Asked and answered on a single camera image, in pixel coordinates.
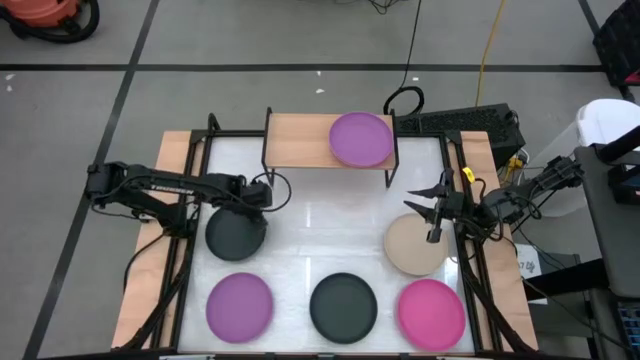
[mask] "wooden edge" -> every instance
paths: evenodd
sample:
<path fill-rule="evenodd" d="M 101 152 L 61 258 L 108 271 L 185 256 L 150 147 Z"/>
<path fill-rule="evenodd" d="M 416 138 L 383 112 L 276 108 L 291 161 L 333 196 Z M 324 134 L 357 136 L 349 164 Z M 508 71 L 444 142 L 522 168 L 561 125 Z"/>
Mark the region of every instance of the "wooden edge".
<path fill-rule="evenodd" d="M 165 132 L 155 168 L 182 173 L 189 149 L 190 136 L 190 131 Z M 178 200 L 178 196 L 174 194 L 156 192 L 151 192 L 151 194 L 165 202 Z M 157 222 L 142 224 L 135 251 L 141 249 L 161 233 L 162 229 Z M 158 303 L 168 250 L 169 239 L 165 237 L 141 254 L 131 266 L 112 347 L 122 346 L 129 341 Z M 167 311 L 167 317 L 173 317 L 174 309 L 175 306 Z"/>
<path fill-rule="evenodd" d="M 471 168 L 476 178 L 483 179 L 486 184 L 485 193 L 500 187 L 500 182 L 496 174 L 496 168 L 489 146 L 489 137 L 486 132 L 466 131 L 462 132 L 462 148 L 464 151 L 467 166 Z M 471 185 L 474 200 L 479 202 L 479 194 L 482 184 L 476 182 Z M 509 226 L 504 226 L 504 237 L 512 240 Z M 509 241 L 487 241 L 483 247 L 487 262 L 487 271 L 491 282 L 491 291 L 496 307 L 507 319 L 511 327 L 520 335 L 522 340 L 534 349 L 538 348 L 538 342 L 531 321 L 529 304 L 524 293 L 524 286 L 520 278 L 518 259 Z M 476 306 L 484 308 L 478 301 Z M 482 332 L 483 346 L 487 336 Z M 511 350 L 504 338 L 502 339 L 505 351 Z"/>
<path fill-rule="evenodd" d="M 354 169 L 354 167 L 340 162 L 328 149 L 328 129 L 331 126 L 329 126 L 327 122 L 333 123 L 342 115 L 344 114 L 272 113 L 269 118 L 269 128 L 267 129 L 266 139 L 267 147 L 265 149 L 265 165 L 267 168 Z M 391 133 L 394 134 L 393 117 L 391 115 L 376 116 L 380 118 L 387 125 Z M 298 140 L 304 138 L 308 142 L 288 141 L 291 138 Z M 392 152 L 381 164 L 368 168 L 355 169 L 393 170 L 397 165 L 396 140 L 397 137 L 394 134 Z M 307 149 L 306 144 L 312 144 L 312 146 Z M 317 144 L 326 144 L 326 150 L 323 148 L 324 151 L 318 154 Z"/>

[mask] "yellow cable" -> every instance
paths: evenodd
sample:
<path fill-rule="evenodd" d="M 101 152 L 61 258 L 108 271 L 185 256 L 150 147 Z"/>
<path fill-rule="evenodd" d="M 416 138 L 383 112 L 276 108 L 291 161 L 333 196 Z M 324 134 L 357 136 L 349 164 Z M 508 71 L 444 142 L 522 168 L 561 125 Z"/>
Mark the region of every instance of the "yellow cable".
<path fill-rule="evenodd" d="M 496 29 L 498 28 L 498 22 L 500 22 L 500 16 L 502 16 L 502 9 L 504 8 L 504 4 L 507 0 L 502 0 L 500 2 L 500 7 L 498 8 L 498 13 L 496 14 L 496 19 L 493 20 L 493 26 L 491 27 L 491 33 L 489 34 L 489 40 L 487 41 L 487 47 L 484 48 L 484 55 L 482 55 L 482 63 L 480 64 L 480 74 L 478 74 L 478 90 L 476 91 L 476 107 L 480 104 L 480 100 L 482 99 L 482 81 L 484 80 L 484 63 L 487 60 L 487 54 L 489 54 L 489 48 L 491 47 L 491 43 L 493 42 L 493 36 L 496 33 Z"/>

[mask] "gray floor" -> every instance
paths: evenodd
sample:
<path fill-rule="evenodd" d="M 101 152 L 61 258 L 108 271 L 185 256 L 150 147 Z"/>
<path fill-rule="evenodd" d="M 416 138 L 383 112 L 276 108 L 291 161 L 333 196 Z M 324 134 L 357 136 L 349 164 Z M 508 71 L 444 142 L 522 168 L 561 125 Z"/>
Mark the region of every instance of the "gray floor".
<path fill-rule="evenodd" d="M 154 1 L 102 1 L 99 31 L 69 46 L 17 40 L 0 23 L 0 68 L 127 64 Z M 402 1 L 385 16 L 364 0 L 342 2 L 349 1 L 160 0 L 140 64 L 406 61 L 416 1 Z M 424 0 L 412 63 L 478 64 L 499 2 Z M 600 23 L 619 3 L 590 1 Z M 510 0 L 489 63 L 594 65 L 591 39 L 578 0 Z M 124 73 L 6 69 L 0 71 L 0 260 L 6 275 L 0 281 L 0 347 L 3 358 L 15 359 L 24 353 Z M 137 72 L 107 160 L 152 166 L 164 131 L 202 127 L 209 112 L 224 128 L 238 129 L 260 128 L 267 106 L 282 112 L 380 112 L 401 79 L 400 71 Z M 408 76 L 425 91 L 424 111 L 472 106 L 476 80 L 475 72 Z M 640 99 L 640 90 L 632 92 Z M 603 97 L 621 96 L 602 73 L 492 72 L 485 77 L 483 103 L 506 102 L 517 110 L 527 149 L 535 155 L 580 106 Z M 406 112 L 414 101 L 401 97 L 395 108 Z M 525 228 L 541 247 L 578 253 L 583 260 L 598 257 L 588 212 L 543 221 Z M 553 236 L 567 225 L 575 236 Z M 126 220 L 88 215 L 40 356 L 108 350 L 137 229 Z M 542 335 L 541 345 L 576 355 L 584 350 L 576 353 L 573 340 L 557 340 Z"/>

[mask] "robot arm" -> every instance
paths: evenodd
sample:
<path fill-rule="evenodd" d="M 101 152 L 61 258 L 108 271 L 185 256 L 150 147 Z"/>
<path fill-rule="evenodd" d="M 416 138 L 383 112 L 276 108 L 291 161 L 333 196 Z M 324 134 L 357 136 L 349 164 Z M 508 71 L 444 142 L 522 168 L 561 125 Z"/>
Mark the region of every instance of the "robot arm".
<path fill-rule="evenodd" d="M 440 183 L 435 187 L 409 192 L 426 198 L 437 198 L 434 209 L 410 201 L 405 201 L 405 204 L 420 214 L 425 221 L 434 225 L 429 233 L 428 242 L 439 241 L 442 219 L 473 223 L 485 232 L 491 233 L 498 223 L 513 224 L 520 219 L 524 215 L 524 209 L 533 207 L 533 199 L 545 192 L 580 186 L 583 173 L 580 165 L 574 160 L 559 156 L 550 161 L 535 178 L 521 185 L 493 190 L 485 195 L 479 204 L 469 204 L 464 194 L 447 190 L 447 184 L 452 182 L 453 170 L 446 169 Z"/>
<path fill-rule="evenodd" d="M 207 174 L 202 177 L 149 169 L 122 162 L 93 164 L 87 169 L 85 196 L 93 206 L 120 203 L 139 218 L 146 214 L 158 220 L 169 234 L 179 236 L 186 214 L 177 204 L 166 204 L 145 190 L 193 196 L 196 200 L 224 206 L 249 218 L 261 219 L 261 210 L 271 206 L 271 188 L 260 181 L 246 183 L 242 175 Z"/>

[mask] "wooden platform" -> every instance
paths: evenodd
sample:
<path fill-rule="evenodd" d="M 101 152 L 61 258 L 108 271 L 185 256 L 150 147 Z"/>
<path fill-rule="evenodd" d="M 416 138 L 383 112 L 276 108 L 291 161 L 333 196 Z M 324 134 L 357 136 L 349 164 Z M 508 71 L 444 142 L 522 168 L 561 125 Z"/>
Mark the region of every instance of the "wooden platform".
<path fill-rule="evenodd" d="M 278 168 L 350 168 L 329 148 L 329 130 L 342 114 L 271 114 L 267 129 L 265 165 Z M 392 117 L 378 115 L 393 132 Z M 393 170 L 395 152 L 369 170 Z"/>

